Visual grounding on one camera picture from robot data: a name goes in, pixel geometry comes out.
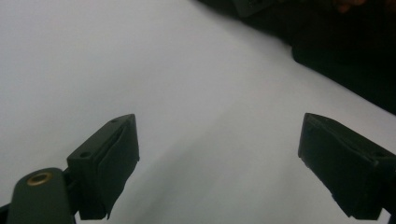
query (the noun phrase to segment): white surface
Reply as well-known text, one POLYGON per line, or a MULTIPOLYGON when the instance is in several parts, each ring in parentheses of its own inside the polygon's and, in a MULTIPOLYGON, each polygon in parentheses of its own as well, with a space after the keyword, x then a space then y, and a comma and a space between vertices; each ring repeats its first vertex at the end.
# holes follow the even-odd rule
POLYGON ((1 1, 0 69, 0 204, 136 114, 141 162, 80 223, 361 223, 297 157, 304 113, 396 152, 395 116, 194 0, 1 1))

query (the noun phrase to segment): black plastic part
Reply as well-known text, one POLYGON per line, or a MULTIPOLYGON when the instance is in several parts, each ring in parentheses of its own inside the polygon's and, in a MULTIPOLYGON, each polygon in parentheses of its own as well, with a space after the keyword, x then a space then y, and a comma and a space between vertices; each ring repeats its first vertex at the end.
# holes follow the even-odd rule
POLYGON ((64 181, 67 187, 70 211, 73 215, 75 215, 76 212, 78 212, 78 208, 80 207, 79 203, 81 202, 81 198, 83 196, 81 195, 80 187, 77 180, 72 179, 72 177, 70 176, 69 168, 64 171, 64 181))
POLYGON ((14 189, 7 224, 71 224, 63 173, 57 168, 33 172, 14 189))
POLYGON ((271 6, 275 1, 276 0, 233 0, 233 4, 240 17, 248 17, 271 6))
POLYGON ((349 217, 378 219, 395 155, 333 119, 305 114, 299 157, 349 217))
POLYGON ((9 204, 0 207, 0 224, 7 223, 9 204))
POLYGON ((391 216, 391 217, 390 217, 388 224, 396 224, 396 218, 395 218, 395 216, 391 216))
POLYGON ((79 186, 81 219, 110 215, 139 161, 134 115, 111 120, 68 158, 68 172, 79 186))

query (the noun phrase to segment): clamp jaw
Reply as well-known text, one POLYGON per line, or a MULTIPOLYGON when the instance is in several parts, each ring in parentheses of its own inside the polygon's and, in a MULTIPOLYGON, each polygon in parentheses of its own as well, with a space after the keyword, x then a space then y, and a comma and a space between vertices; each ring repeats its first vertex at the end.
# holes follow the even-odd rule
POLYGON ((396 156, 341 123, 305 114, 299 157, 349 217, 396 217, 396 156))
POLYGON ((109 217, 139 161, 134 115, 109 121, 67 158, 68 168, 47 168, 22 178, 0 224, 75 223, 109 217))

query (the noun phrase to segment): screw hole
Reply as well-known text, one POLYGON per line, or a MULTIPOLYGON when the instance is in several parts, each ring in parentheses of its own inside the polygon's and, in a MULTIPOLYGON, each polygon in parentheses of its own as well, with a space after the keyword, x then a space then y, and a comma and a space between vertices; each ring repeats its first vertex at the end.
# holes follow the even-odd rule
POLYGON ((40 173, 30 177, 27 180, 27 185, 38 186, 48 182, 52 178, 52 173, 40 173))
POLYGON ((83 152, 83 153, 79 154, 79 156, 81 158, 87 158, 87 157, 91 156, 91 152, 83 152))

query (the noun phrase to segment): brass insert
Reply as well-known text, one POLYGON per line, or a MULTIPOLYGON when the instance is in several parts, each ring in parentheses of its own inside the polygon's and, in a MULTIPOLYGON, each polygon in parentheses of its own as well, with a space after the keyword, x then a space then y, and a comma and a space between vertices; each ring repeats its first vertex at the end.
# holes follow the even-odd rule
POLYGON ((52 173, 49 173, 49 172, 39 173, 37 175, 31 176, 27 180, 27 185, 29 185, 29 186, 42 185, 42 184, 48 182, 51 178, 52 178, 52 173))

